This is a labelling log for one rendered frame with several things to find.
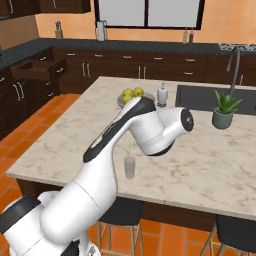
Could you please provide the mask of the white paper towel roll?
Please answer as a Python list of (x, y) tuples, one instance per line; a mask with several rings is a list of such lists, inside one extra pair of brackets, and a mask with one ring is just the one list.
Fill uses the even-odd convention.
[(97, 40), (98, 41), (106, 41), (107, 40), (107, 21), (100, 20), (96, 22), (97, 28)]

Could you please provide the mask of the dark brown base cupboards run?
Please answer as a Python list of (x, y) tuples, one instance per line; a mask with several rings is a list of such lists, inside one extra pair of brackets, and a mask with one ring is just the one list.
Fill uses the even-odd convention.
[[(229, 56), (203, 53), (140, 52), (55, 47), (53, 56), (64, 58), (67, 74), (60, 79), (63, 92), (81, 93), (98, 77), (229, 84), (235, 58), (226, 72)], [(256, 87), (256, 56), (240, 59), (237, 83)]]

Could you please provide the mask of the dark grey tap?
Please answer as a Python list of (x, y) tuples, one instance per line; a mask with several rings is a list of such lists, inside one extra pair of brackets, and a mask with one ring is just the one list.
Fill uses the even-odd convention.
[(230, 86), (230, 89), (229, 89), (230, 98), (232, 98), (233, 93), (234, 93), (235, 84), (236, 84), (236, 81), (237, 81), (237, 76), (238, 76), (239, 67), (240, 67), (241, 53), (240, 53), (240, 49), (239, 49), (238, 46), (235, 46), (231, 51), (231, 54), (230, 54), (230, 57), (229, 57), (229, 60), (228, 60), (228, 64), (227, 64), (227, 67), (226, 67), (226, 72), (230, 72), (231, 64), (232, 64), (232, 61), (233, 61), (234, 57), (236, 58), (236, 61), (235, 61), (234, 74), (233, 74), (231, 86)]

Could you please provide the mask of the black framed window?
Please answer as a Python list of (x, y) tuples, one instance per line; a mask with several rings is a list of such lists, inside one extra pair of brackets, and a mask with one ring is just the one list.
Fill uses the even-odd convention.
[(206, 0), (94, 0), (108, 28), (200, 30)]

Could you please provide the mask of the grey fruit bowl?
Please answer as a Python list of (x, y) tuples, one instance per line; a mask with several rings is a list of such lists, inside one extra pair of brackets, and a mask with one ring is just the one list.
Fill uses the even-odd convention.
[[(153, 94), (151, 94), (151, 93), (148, 93), (148, 92), (144, 92), (143, 97), (152, 99), (152, 100), (154, 101), (154, 103), (155, 103), (155, 101), (156, 101), (156, 100), (155, 100), (155, 96), (154, 96)], [(117, 104), (118, 104), (121, 108), (124, 106), (124, 103), (122, 102), (122, 94), (117, 97)]]

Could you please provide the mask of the dark sink basin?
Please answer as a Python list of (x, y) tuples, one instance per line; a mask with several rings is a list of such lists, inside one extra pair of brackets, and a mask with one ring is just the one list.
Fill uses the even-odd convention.
[[(215, 91), (227, 94), (227, 88), (178, 85), (176, 91), (176, 107), (191, 110), (210, 111), (217, 106)], [(237, 106), (237, 114), (256, 116), (256, 90), (235, 89), (233, 96), (242, 102)]]

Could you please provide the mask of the dark brown wall cupboards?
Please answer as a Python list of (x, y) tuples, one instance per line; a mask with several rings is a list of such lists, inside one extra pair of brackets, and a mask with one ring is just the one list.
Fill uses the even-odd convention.
[(90, 0), (0, 0), (0, 20), (40, 13), (80, 14), (90, 11)]

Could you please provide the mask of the white soap dispenser bottle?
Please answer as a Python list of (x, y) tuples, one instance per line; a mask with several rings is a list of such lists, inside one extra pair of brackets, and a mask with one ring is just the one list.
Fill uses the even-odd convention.
[(165, 107), (168, 98), (168, 90), (165, 84), (162, 84), (157, 90), (157, 104), (159, 107)]

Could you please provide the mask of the green plant in grey pot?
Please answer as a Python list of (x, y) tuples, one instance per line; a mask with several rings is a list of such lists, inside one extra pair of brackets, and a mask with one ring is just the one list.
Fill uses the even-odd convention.
[(242, 99), (218, 91), (215, 91), (215, 96), (217, 106), (213, 110), (212, 125), (217, 129), (227, 129), (231, 126), (233, 115), (238, 111), (237, 106), (242, 102)]

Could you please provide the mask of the dark brown side cupboards run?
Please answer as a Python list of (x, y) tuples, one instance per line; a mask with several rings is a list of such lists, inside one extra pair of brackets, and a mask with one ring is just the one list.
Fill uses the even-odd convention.
[[(50, 50), (46, 50), (15, 63), (26, 61), (59, 61)], [(11, 68), (0, 69), (0, 140), (22, 124), (28, 117), (44, 106), (54, 96), (60, 94), (58, 79), (36, 80), (15, 78)]]

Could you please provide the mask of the dark wooden open drawer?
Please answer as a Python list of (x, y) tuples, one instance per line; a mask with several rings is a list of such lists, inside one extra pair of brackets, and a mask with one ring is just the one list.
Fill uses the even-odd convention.
[(36, 80), (55, 80), (67, 72), (65, 59), (59, 61), (26, 61), (11, 68), (15, 78), (36, 79)]

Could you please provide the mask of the dark wooden island counter base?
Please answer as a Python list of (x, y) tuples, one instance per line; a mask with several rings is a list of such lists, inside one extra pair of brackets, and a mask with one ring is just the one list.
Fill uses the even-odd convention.
[[(61, 190), (60, 186), (22, 179), (18, 179), (17, 183), (23, 195), (33, 198), (45, 191)], [(215, 215), (212, 213), (151, 202), (142, 203), (142, 218), (202, 231), (211, 231), (215, 224)]]

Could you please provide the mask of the black seat wooden stool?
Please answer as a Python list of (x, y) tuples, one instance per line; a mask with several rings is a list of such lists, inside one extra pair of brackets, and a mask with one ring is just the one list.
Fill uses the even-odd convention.
[[(136, 245), (140, 247), (140, 256), (144, 256), (141, 213), (141, 201), (123, 197), (115, 200), (96, 224), (97, 246), (103, 256), (136, 256)], [(129, 254), (112, 248), (112, 226), (124, 227), (130, 231)]]
[(199, 256), (204, 256), (207, 249), (210, 249), (210, 256), (224, 256), (228, 248), (239, 252), (240, 256), (256, 254), (256, 221), (217, 215)]

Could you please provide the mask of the clear glass cup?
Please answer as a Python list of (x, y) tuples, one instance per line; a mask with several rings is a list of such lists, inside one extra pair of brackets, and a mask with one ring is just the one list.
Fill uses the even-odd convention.
[(124, 159), (125, 176), (127, 179), (133, 179), (135, 175), (135, 158), (127, 156)]

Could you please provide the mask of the wooden knife block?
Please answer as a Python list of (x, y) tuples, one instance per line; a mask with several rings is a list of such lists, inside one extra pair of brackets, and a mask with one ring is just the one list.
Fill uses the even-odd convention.
[(56, 29), (55, 29), (55, 36), (56, 39), (63, 39), (63, 31), (62, 31), (62, 27), (61, 27), (61, 22), (57, 21), (55, 23)]

